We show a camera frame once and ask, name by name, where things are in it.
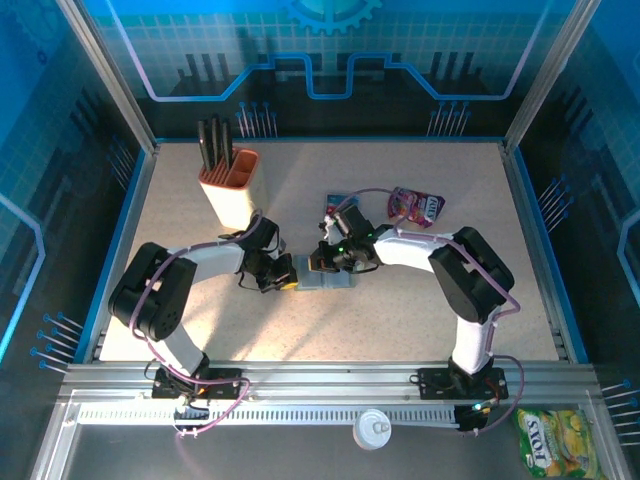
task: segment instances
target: glass wall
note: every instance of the glass wall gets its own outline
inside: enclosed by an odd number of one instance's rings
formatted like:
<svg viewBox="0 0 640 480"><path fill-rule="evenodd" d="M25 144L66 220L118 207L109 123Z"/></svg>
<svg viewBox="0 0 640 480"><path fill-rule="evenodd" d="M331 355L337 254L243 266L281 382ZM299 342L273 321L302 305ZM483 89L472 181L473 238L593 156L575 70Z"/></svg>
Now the glass wall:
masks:
<svg viewBox="0 0 640 480"><path fill-rule="evenodd" d="M85 3L155 134L171 138L195 137L214 111L238 137L503 136L573 5Z"/></svg>
<svg viewBox="0 0 640 480"><path fill-rule="evenodd" d="M0 477L28 478L139 147L55 3L2 2L0 64Z"/></svg>
<svg viewBox="0 0 640 480"><path fill-rule="evenodd" d="M521 145L589 360L606 367L604 386L635 377L634 389L640 383L639 22L638 2L602 2ZM631 448L640 466L638 447Z"/></svg>

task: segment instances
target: white bottle cap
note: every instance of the white bottle cap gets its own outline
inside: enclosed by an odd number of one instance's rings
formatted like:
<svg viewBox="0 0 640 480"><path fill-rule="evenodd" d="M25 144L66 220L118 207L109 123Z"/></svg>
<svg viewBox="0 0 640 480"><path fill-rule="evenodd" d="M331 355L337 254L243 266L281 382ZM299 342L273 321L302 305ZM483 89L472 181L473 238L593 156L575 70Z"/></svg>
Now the white bottle cap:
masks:
<svg viewBox="0 0 640 480"><path fill-rule="evenodd" d="M364 450L384 447L391 438L389 417L380 410L365 410L353 426L353 438Z"/></svg>

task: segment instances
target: enclosure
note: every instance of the enclosure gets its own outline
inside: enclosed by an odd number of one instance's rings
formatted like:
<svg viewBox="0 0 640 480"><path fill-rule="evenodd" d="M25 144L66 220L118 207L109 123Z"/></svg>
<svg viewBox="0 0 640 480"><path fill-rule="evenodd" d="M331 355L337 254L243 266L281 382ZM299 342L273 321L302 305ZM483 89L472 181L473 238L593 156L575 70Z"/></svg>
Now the enclosure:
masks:
<svg viewBox="0 0 640 480"><path fill-rule="evenodd" d="M494 351L524 364L520 405L583 409L607 477L635 478L638 424L611 415L637 417L640 382L638 20L629 0L3 5L3 478L528 478L511 422L466 439L418 421L471 401L409 381L446 366L456 319L433 275L397 265L350 288L194 285L182 325L252 386L219 428L175 436L154 354L107 303L145 242L233 231L198 182L213 113L260 155L294 256L328 193L441 195L427 231L477 228L515 277ZM358 197L376 226L387 201ZM394 424L374 456L350 441L367 407Z"/></svg>

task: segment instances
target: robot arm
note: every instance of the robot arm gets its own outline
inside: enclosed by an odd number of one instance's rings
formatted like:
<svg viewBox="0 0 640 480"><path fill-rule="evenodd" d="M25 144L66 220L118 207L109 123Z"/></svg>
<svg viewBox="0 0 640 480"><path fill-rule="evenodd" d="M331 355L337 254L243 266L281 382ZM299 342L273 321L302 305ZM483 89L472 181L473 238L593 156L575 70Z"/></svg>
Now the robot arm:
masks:
<svg viewBox="0 0 640 480"><path fill-rule="evenodd" d="M311 270L361 273L380 265L406 265L434 273L457 315L450 378L461 393L484 378L493 363L490 348L494 318L505 299L478 271L470 271L463 256L448 242L463 246L504 290L513 287L514 279L475 229L464 227L455 234L430 235L396 232L390 225L373 228L355 205L334 212L321 228L326 240L310 256Z"/></svg>
<svg viewBox="0 0 640 480"><path fill-rule="evenodd" d="M254 217L247 230L255 221L258 217ZM199 377L207 371L209 360L180 324L191 285L217 275L249 274L255 278L262 293L291 288L296 285L297 276L291 255L284 253L285 247L278 226L263 217L253 233L237 243L189 251L162 273L143 304L136 328L173 368L184 375ZM110 313L125 326L129 326L133 310L150 278L177 250L167 250L155 243L140 247L109 299Z"/></svg>

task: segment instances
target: orange pen holder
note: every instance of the orange pen holder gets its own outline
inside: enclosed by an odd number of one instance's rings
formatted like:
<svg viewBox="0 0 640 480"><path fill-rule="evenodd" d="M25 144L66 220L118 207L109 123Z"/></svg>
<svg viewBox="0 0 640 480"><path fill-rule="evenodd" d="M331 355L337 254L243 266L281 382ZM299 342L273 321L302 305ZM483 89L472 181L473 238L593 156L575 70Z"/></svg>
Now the orange pen holder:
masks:
<svg viewBox="0 0 640 480"><path fill-rule="evenodd" d="M268 208L267 188L260 155L252 150L233 149L231 170L222 161L207 172L200 170L198 180L220 223L228 228L245 230L251 214Z"/></svg>

